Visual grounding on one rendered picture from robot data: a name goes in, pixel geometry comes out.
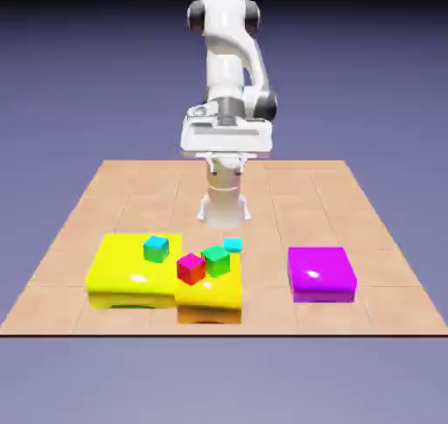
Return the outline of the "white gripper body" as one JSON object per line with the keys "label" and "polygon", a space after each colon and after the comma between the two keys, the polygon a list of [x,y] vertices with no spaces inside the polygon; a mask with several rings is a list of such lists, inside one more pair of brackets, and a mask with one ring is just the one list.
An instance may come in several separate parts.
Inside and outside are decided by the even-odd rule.
{"label": "white gripper body", "polygon": [[249,154],[268,156],[273,149],[272,124],[237,117],[235,125],[221,126],[216,116],[186,117],[180,137],[184,156]]}

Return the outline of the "small green cube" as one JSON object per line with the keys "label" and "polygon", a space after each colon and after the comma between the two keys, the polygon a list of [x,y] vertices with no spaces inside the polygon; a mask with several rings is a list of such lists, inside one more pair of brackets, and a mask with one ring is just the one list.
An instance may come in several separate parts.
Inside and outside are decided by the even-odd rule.
{"label": "small green cube", "polygon": [[201,251],[206,262],[206,272],[212,277],[224,275],[230,270],[230,253],[224,247],[213,246]]}

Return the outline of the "small teal cube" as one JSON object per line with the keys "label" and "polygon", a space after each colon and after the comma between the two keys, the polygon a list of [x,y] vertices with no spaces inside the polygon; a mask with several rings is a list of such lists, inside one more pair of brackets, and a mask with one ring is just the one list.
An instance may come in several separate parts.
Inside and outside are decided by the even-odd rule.
{"label": "small teal cube", "polygon": [[169,256],[169,240],[159,235],[151,235],[143,244],[143,257],[154,263],[163,263]]}

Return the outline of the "small red cube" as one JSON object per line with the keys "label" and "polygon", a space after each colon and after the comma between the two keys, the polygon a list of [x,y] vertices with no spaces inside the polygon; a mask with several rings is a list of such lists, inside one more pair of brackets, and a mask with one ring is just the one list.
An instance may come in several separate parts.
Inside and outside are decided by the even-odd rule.
{"label": "small red cube", "polygon": [[192,286],[206,276],[206,260],[189,253],[177,261],[177,277]]}

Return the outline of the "large yellow box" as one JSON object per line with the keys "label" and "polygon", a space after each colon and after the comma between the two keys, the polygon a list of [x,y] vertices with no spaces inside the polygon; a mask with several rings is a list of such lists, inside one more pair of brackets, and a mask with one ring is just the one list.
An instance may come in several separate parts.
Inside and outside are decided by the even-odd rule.
{"label": "large yellow box", "polygon": [[242,322],[241,255],[229,255],[229,271],[206,275],[193,285],[176,281],[174,297],[177,319],[181,324]]}
{"label": "large yellow box", "polygon": [[108,233],[103,237],[86,277],[87,297],[93,309],[176,306],[177,260],[182,235],[168,233],[169,255],[157,263],[144,258],[148,233]]}

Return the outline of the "large purple box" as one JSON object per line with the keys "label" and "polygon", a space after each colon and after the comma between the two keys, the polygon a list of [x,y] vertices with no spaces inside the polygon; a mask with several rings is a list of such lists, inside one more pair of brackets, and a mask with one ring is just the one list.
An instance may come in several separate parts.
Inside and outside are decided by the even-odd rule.
{"label": "large purple box", "polygon": [[289,247],[293,302],[353,302],[357,278],[342,247]]}

